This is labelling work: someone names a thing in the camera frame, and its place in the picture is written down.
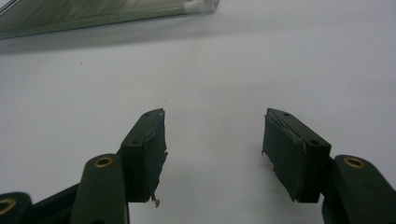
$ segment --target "screw hole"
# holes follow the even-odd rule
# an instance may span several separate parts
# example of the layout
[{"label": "screw hole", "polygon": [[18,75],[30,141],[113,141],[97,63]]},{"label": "screw hole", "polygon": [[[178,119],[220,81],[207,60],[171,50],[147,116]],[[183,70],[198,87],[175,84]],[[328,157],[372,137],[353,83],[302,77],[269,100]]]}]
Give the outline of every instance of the screw hole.
[{"label": "screw hole", "polygon": [[99,158],[98,160],[96,160],[94,163],[94,166],[107,167],[111,163],[113,163],[113,159],[111,157],[103,157],[103,158]]},{"label": "screw hole", "polygon": [[366,166],[366,164],[363,161],[351,157],[344,158],[344,163],[355,168],[364,168]]},{"label": "screw hole", "polygon": [[0,200],[0,216],[11,210],[15,204],[17,204],[17,201],[12,198]]},{"label": "screw hole", "polygon": [[317,140],[310,140],[309,142],[313,145],[319,145],[319,142]]}]

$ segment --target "clear plastic container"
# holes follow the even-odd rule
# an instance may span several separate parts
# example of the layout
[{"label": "clear plastic container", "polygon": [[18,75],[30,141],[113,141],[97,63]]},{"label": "clear plastic container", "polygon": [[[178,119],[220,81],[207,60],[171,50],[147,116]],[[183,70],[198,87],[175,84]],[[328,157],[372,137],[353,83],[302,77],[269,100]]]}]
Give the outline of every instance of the clear plastic container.
[{"label": "clear plastic container", "polygon": [[11,0],[0,8],[0,38],[215,12],[218,1]]}]

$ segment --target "brass screw insert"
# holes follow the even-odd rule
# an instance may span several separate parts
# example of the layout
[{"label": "brass screw insert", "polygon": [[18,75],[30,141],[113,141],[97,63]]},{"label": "brass screw insert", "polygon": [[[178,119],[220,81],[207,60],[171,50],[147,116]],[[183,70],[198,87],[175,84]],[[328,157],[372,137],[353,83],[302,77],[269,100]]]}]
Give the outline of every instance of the brass screw insert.
[{"label": "brass screw insert", "polygon": [[113,158],[111,157],[102,157],[95,161],[94,166],[98,168],[107,167],[111,163],[113,163]]},{"label": "brass screw insert", "polygon": [[17,204],[17,201],[12,198],[0,200],[0,216],[11,210],[15,204]]},{"label": "brass screw insert", "polygon": [[355,168],[364,168],[364,167],[366,167],[366,164],[363,161],[361,161],[359,159],[356,159],[356,158],[352,158],[352,157],[345,157],[344,158],[344,163],[346,163],[346,164],[348,164],[348,165],[350,165],[352,167],[355,167]]}]

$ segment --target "white surface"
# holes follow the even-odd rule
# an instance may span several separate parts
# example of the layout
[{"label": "white surface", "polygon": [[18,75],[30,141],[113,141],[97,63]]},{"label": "white surface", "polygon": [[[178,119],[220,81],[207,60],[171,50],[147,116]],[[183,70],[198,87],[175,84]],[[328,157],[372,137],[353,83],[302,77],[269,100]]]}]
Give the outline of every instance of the white surface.
[{"label": "white surface", "polygon": [[0,193],[38,202],[166,110],[161,205],[132,223],[323,223],[261,157],[267,107],[396,187],[396,2],[222,0],[216,14],[0,41]]}]

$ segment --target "transparent plastic box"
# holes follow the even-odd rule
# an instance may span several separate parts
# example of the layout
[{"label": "transparent plastic box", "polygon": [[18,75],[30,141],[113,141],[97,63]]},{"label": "transparent plastic box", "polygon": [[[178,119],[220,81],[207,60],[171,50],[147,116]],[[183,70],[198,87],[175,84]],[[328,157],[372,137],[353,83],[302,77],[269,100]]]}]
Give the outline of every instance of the transparent plastic box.
[{"label": "transparent plastic box", "polygon": [[127,21],[215,12],[219,0],[11,0],[0,8],[0,38]]}]

